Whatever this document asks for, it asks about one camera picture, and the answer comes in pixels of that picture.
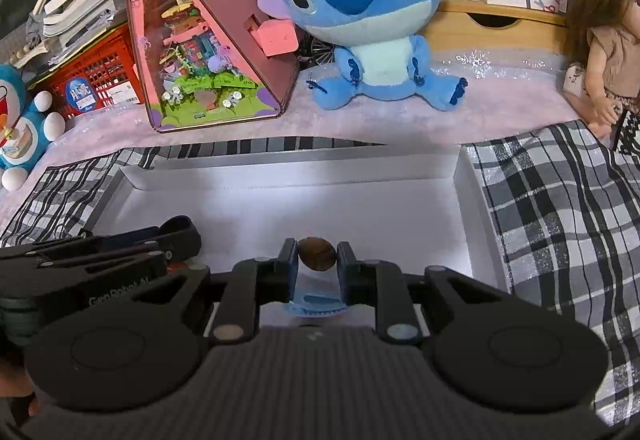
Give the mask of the person's left hand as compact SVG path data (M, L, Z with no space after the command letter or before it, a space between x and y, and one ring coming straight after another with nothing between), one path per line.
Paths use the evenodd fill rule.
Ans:
M29 398L29 416L35 416L40 411L40 402L24 368L17 368L8 361L1 360L0 387L2 398Z

